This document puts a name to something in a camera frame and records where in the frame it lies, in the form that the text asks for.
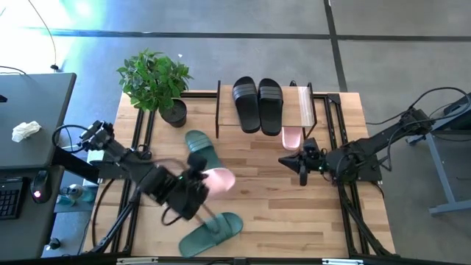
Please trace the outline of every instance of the concrete floor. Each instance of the concrete floor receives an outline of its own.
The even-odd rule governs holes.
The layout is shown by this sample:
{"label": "concrete floor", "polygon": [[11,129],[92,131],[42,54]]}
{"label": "concrete floor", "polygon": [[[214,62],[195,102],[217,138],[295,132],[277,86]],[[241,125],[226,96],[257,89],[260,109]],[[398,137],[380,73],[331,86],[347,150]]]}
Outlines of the concrete floor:
{"label": "concrete floor", "polygon": [[[33,1],[50,27],[121,32],[232,32],[328,34],[323,0],[257,1]],[[460,36],[471,35],[467,0],[331,0],[337,34]],[[0,29],[5,38],[1,64],[32,72],[50,72],[54,53],[49,37],[19,27],[41,27],[27,3],[11,1]],[[215,89],[250,75],[272,77],[287,85],[311,81],[317,91],[338,91],[330,40],[214,38],[55,37],[57,64],[77,73],[66,123],[113,121],[120,87],[116,69],[123,59],[147,47],[179,58],[195,77],[191,89]],[[404,110],[422,92],[439,86],[470,91],[471,42],[339,41],[348,91],[361,94],[368,121],[382,121]],[[419,106],[431,112],[459,97],[436,93]],[[382,127],[369,127],[370,134]],[[79,132],[72,132],[77,137]],[[444,192],[424,143],[400,141],[392,148],[393,172],[384,172],[386,208],[397,253],[409,258],[470,263],[471,211],[432,217],[428,208],[445,202]],[[455,181],[457,197],[470,199],[471,182]],[[84,220],[72,213],[57,219],[53,235],[74,254]],[[71,233],[63,220],[76,220]]]}

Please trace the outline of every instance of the green leaves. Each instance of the green leaves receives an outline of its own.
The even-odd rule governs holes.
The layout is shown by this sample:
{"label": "green leaves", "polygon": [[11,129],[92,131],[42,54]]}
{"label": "green leaves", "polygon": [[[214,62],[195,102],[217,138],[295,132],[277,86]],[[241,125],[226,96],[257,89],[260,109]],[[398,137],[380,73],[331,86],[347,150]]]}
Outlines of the green leaves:
{"label": "green leaves", "polygon": [[136,108],[161,113],[171,109],[172,99],[180,98],[181,92],[188,89],[187,81],[193,79],[187,66],[161,54],[145,49],[124,60],[124,67],[117,69],[122,77],[119,85]]}

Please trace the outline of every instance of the slide sandal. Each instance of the slide sandal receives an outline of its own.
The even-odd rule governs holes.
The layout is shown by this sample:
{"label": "slide sandal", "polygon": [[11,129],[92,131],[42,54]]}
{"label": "slide sandal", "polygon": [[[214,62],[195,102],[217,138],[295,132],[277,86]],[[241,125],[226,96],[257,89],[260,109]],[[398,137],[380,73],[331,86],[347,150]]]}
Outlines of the slide sandal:
{"label": "slide sandal", "polygon": [[187,132],[185,134],[185,142],[190,152],[197,153],[206,158],[208,163],[206,164],[205,170],[223,167],[214,150],[213,143],[211,143],[211,140],[204,132],[198,130]]}
{"label": "slide sandal", "polygon": [[244,133],[256,133],[260,129],[257,88],[251,77],[242,77],[233,87],[233,98],[238,120]]}
{"label": "slide sandal", "polygon": [[207,199],[212,199],[229,191],[236,183],[236,176],[226,168],[209,169],[203,174],[208,175],[203,180],[203,183],[209,188]]}
{"label": "slide sandal", "polygon": [[301,145],[302,129],[299,127],[283,127],[281,129],[283,147],[288,151],[296,151]]}
{"label": "slide sandal", "polygon": [[258,85],[258,100],[262,132],[276,136],[281,132],[283,92],[273,79],[265,78]]}
{"label": "slide sandal", "polygon": [[243,226],[241,217],[235,213],[216,214],[185,236],[178,248],[183,257],[193,257],[237,235]]}

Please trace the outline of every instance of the crumpled paper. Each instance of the crumpled paper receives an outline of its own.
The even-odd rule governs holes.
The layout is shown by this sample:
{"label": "crumpled paper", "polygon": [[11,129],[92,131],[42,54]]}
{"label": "crumpled paper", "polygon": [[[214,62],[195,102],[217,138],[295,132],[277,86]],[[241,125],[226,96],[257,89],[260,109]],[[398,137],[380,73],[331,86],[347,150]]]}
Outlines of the crumpled paper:
{"label": "crumpled paper", "polygon": [[19,143],[31,134],[37,133],[40,128],[41,126],[36,121],[31,121],[30,123],[21,122],[21,124],[13,128],[12,140]]}

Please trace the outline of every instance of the black flower pot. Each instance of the black flower pot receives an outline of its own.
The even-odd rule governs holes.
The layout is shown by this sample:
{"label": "black flower pot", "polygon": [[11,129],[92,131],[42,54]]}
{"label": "black flower pot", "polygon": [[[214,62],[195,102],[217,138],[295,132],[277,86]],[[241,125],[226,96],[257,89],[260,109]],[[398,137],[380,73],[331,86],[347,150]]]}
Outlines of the black flower pot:
{"label": "black flower pot", "polygon": [[174,100],[174,107],[161,113],[162,119],[167,121],[171,126],[179,128],[186,123],[186,105],[179,99]]}

